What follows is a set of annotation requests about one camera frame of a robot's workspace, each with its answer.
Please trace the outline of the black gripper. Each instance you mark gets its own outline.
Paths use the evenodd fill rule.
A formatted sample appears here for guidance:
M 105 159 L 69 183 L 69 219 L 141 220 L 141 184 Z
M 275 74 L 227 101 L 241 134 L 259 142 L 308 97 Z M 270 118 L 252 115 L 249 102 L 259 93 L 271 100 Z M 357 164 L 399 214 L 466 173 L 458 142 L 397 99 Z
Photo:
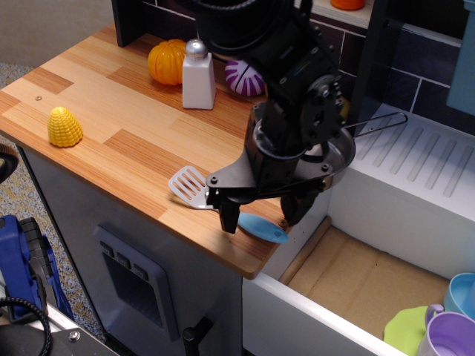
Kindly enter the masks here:
M 294 181 L 302 156 L 267 156 L 258 148 L 252 148 L 245 150 L 231 165 L 210 174 L 206 178 L 206 201 L 220 210 L 222 230 L 230 234 L 236 232 L 241 205 L 275 197 L 281 199 L 287 225 L 299 223 L 325 190 L 324 179 Z

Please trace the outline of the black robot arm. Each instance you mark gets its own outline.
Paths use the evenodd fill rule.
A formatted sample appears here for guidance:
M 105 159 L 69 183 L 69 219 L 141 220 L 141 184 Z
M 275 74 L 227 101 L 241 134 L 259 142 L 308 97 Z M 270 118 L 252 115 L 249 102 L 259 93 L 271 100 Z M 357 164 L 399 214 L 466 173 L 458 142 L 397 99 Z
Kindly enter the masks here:
M 343 171 L 356 146 L 341 116 L 338 63 L 309 23 L 311 1 L 184 1 L 200 38 L 224 59 L 242 59 L 266 84 L 251 110 L 243 153 L 207 177 L 208 204 L 232 233 L 240 207 L 279 198 L 294 225 Z

